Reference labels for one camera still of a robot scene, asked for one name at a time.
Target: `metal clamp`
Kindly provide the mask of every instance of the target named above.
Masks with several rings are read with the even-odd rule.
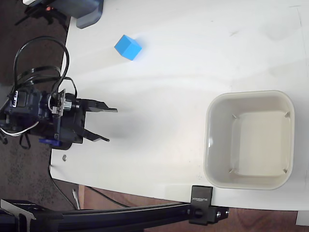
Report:
[[[228,218],[229,208],[211,205],[212,187],[192,186],[189,223],[214,224]]]

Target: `plastic container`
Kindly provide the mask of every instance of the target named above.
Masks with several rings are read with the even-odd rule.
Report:
[[[289,178],[295,111],[283,92],[226,93],[207,111],[204,171],[216,187],[276,189]]]

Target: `white wire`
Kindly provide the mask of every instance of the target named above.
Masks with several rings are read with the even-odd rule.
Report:
[[[36,123],[34,123],[31,127],[27,128],[27,129],[24,129],[24,130],[22,130],[22,131],[20,131],[20,132],[16,132],[16,133],[9,133],[9,132],[6,132],[6,131],[5,131],[4,129],[2,129],[2,128],[0,128],[0,130],[1,130],[3,133],[5,133],[6,135],[10,135],[10,136],[12,136],[12,137],[17,137],[17,136],[22,135],[22,134],[25,133],[26,131],[28,131],[28,130],[34,128],[34,127],[36,127],[36,126],[38,125],[38,123],[39,123],[39,122],[36,122]]]

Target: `gray object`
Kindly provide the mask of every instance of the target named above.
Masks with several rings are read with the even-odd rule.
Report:
[[[44,0],[36,0],[34,6]],[[56,0],[50,6],[60,12],[76,18],[76,26],[80,29],[89,27],[101,18],[104,0]]]

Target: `floor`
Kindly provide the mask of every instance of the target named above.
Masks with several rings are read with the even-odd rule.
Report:
[[[22,0],[0,0],[0,97],[12,84],[12,69],[17,50],[26,41],[42,36],[54,36],[65,42],[66,32],[55,21],[47,25],[44,19],[28,19],[19,26],[14,23],[23,17],[25,6]],[[20,60],[19,70],[41,65],[61,66],[63,53],[52,43],[36,44],[26,49]],[[23,199],[54,210],[70,210],[71,206],[53,186],[48,176],[48,160],[51,149],[31,137],[32,148],[23,150],[18,138],[9,138],[8,145],[0,143],[0,198]],[[73,201],[72,188],[77,185],[56,181],[64,193]],[[102,190],[106,195],[130,206],[160,204],[166,201],[150,199]],[[80,199],[84,208],[110,209],[118,206],[92,192],[80,189]],[[187,222],[152,228],[151,232],[191,232],[191,231],[309,231],[307,227],[295,225],[297,212],[231,209],[228,219],[207,227],[189,225]]]
[[[38,36],[54,36],[65,42],[66,32],[55,21],[49,25],[45,19],[28,19],[14,26],[24,16],[22,0],[0,0],[0,97],[13,83],[13,61],[18,49],[28,40]],[[19,62],[19,71],[42,65],[61,67],[63,53],[52,43],[39,43],[25,49]],[[51,149],[31,137],[31,150],[19,146],[19,138],[9,138],[8,145],[0,143],[0,199],[29,200],[54,210],[72,207],[53,186],[48,176]],[[77,185],[56,181],[73,201],[72,188]]]

